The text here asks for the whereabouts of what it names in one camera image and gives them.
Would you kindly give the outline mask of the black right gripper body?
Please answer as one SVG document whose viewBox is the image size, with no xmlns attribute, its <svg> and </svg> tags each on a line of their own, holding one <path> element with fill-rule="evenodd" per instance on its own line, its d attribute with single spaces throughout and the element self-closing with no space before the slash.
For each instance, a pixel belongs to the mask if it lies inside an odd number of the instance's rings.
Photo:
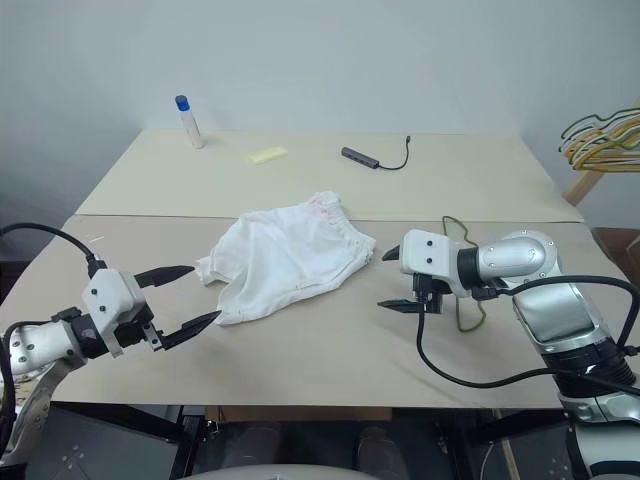
<svg viewBox="0 0 640 480">
<path fill-rule="evenodd" d="M 415 302 L 412 313 L 440 314 L 442 298 L 445 295 L 445 282 L 426 274 L 413 274 L 413 293 Z"/>
</svg>

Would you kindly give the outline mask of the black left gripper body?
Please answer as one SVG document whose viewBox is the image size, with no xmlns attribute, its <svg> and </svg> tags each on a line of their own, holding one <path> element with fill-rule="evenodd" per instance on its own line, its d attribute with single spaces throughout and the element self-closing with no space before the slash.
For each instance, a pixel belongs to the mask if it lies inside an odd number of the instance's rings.
<svg viewBox="0 0 640 480">
<path fill-rule="evenodd" d="M 115 337 L 122 348 L 136 345 L 142 341 L 149 344 L 153 351 L 164 348 L 163 333 L 153 324 L 154 314 L 148 304 L 129 321 L 120 324 L 115 330 Z"/>
</svg>

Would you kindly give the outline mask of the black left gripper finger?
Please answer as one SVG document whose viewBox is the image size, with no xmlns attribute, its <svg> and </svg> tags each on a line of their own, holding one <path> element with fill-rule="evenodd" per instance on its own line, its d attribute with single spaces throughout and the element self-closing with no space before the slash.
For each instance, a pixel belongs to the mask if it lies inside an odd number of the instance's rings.
<svg viewBox="0 0 640 480">
<path fill-rule="evenodd" d="M 154 268 L 135 275 L 140 288 L 160 287 L 194 271 L 193 266 L 175 265 Z"/>
<path fill-rule="evenodd" d="M 210 312 L 192 320 L 189 320 L 181 325 L 181 328 L 169 335 L 160 335 L 160 343 L 164 350 L 172 349 L 191 338 L 197 336 L 202 330 L 212 324 L 221 311 L 217 310 Z"/>
</svg>

